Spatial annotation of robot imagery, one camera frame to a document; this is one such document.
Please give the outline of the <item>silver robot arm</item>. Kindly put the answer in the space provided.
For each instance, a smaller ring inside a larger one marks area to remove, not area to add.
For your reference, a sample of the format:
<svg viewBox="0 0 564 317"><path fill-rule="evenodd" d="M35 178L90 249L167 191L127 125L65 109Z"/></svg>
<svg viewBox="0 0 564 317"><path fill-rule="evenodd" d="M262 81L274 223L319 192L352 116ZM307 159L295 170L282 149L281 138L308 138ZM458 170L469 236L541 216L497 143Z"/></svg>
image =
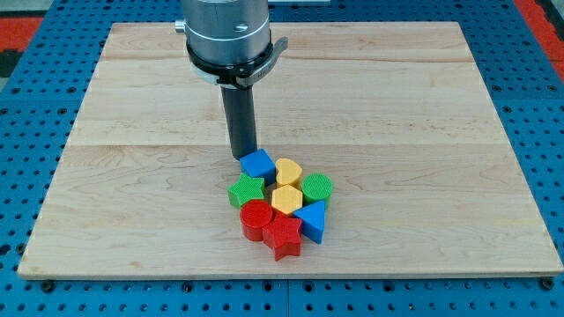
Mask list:
<svg viewBox="0 0 564 317"><path fill-rule="evenodd" d="M241 89L271 69L267 0L182 0L190 62L208 80Z"/></svg>

